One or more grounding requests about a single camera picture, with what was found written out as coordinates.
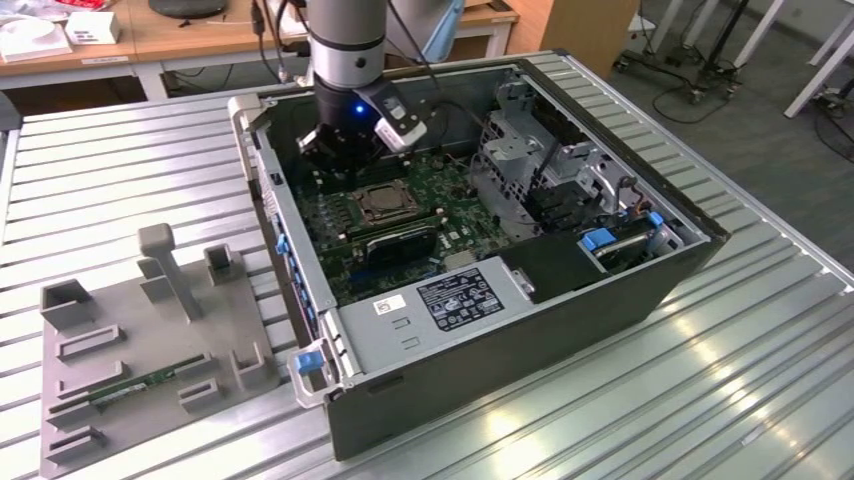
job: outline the white label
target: white label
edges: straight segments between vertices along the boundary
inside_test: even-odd
[[[80,60],[80,63],[84,65],[97,65],[101,63],[120,63],[126,62],[128,57],[101,57],[101,58],[86,58],[85,60]]]
[[[383,315],[384,313],[393,312],[395,310],[405,307],[405,301],[403,300],[403,295],[395,295],[393,297],[388,297],[381,299],[377,302],[373,302],[373,310],[376,310],[377,315]]]

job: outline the white desk leg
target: white desk leg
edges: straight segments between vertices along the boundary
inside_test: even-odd
[[[732,62],[732,65],[735,65],[735,68],[742,68],[750,61],[752,52],[756,51],[756,47],[759,46],[759,43],[764,38],[764,34],[768,33],[768,29],[774,24],[774,20],[776,19],[776,14],[779,13],[779,9],[783,6],[783,3],[786,3],[786,0],[774,0],[774,3],[768,7],[768,11],[764,13],[764,17],[762,17],[762,21],[759,22],[759,25],[756,25],[756,29],[752,31],[752,35],[750,36],[750,39],[744,44],[744,48],[738,54],[738,58],[735,59],[735,62]]]
[[[507,53],[509,27],[509,22],[496,23],[492,25],[492,35],[489,35],[489,43],[485,45],[485,58],[500,57]]]
[[[655,27],[655,35],[652,35],[652,40],[650,41],[650,48],[652,50],[650,53],[656,53],[662,46],[662,42],[664,41],[667,32],[670,32],[670,27],[672,27],[672,21],[676,19],[676,14],[679,13],[683,2],[684,0],[670,0],[670,6],[667,6],[667,11],[664,12],[664,16],[662,17],[658,27]]]
[[[836,51],[830,57],[830,60],[827,60],[827,63],[812,77],[812,80],[810,80],[808,85],[800,91],[798,98],[795,98],[795,101],[788,106],[788,110],[786,110],[786,116],[788,118],[794,118],[794,116],[798,115],[798,112],[800,112],[803,105],[806,105],[806,102],[810,101],[810,98],[812,98],[812,95],[820,88],[824,80],[827,80],[827,77],[842,63],[842,60],[844,60],[844,57],[847,57],[848,52],[851,51],[851,47],[854,47],[854,31],[848,33],[848,36],[844,38],[844,41],[842,42],[842,45],[839,45],[839,48],[836,48]]]
[[[694,26],[691,27],[691,31],[684,37],[684,45],[692,47],[696,43],[696,39],[699,38],[700,33],[703,33],[703,28],[706,28],[706,23],[708,23],[708,19],[711,18],[711,14],[718,7],[718,2],[720,0],[708,0],[703,9],[699,12],[699,16],[696,17],[696,21],[694,22]]]
[[[133,65],[133,72],[138,78],[138,83],[142,85],[142,91],[145,92],[145,98],[148,100],[166,100],[169,94],[165,91],[162,85],[162,65],[158,62],[137,63]]]
[[[830,37],[827,37],[827,40],[824,41],[824,44],[822,45],[822,48],[819,48],[818,52],[815,52],[815,56],[810,60],[810,65],[812,65],[815,67],[822,62],[822,59],[824,58],[824,55],[827,55],[827,52],[830,51],[830,49],[834,47],[834,45],[839,41],[839,37],[842,37],[844,32],[851,27],[851,23],[852,22],[854,22],[854,8],[851,8],[851,11],[848,12],[848,14],[842,19],[842,22],[836,26],[836,29],[830,34]]]

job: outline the metal slotted table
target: metal slotted table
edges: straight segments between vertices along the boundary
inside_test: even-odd
[[[640,325],[348,462],[332,459],[323,411],[303,410],[284,383],[66,478],[854,475],[850,273],[579,64],[529,60],[734,232],[706,269]],[[172,224],[181,263],[223,241],[244,253],[280,364],[295,348],[231,95],[30,117],[9,135],[0,477],[37,476],[38,285],[136,276],[137,227]]]

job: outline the cpu socket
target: cpu socket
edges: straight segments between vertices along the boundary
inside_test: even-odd
[[[352,192],[364,220],[379,225],[417,214],[417,202],[400,180]]]

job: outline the green circuit board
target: green circuit board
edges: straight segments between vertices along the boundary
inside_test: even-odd
[[[339,305],[444,273],[453,254],[468,252],[479,260],[509,245],[468,188],[467,159],[420,155],[377,170],[355,189],[329,192],[329,179],[317,173],[297,189],[297,208]],[[428,256],[381,270],[365,268],[371,241],[424,227],[437,232]]]

